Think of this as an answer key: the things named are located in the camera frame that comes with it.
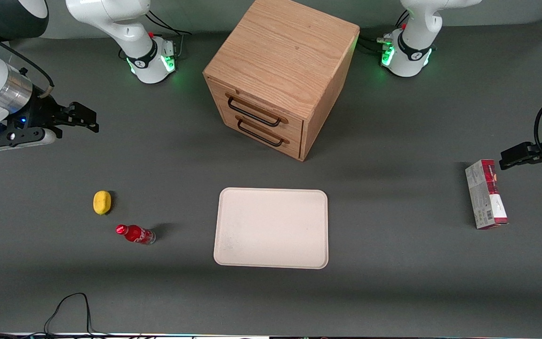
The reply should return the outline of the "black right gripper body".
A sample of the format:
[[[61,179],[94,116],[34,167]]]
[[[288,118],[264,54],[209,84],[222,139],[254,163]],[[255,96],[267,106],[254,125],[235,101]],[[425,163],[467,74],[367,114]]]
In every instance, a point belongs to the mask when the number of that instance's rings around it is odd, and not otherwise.
[[[16,113],[6,118],[6,126],[15,129],[30,127],[50,128],[56,125],[66,125],[68,117],[64,115],[62,105],[59,105],[52,97],[39,98],[32,96],[28,103]]]

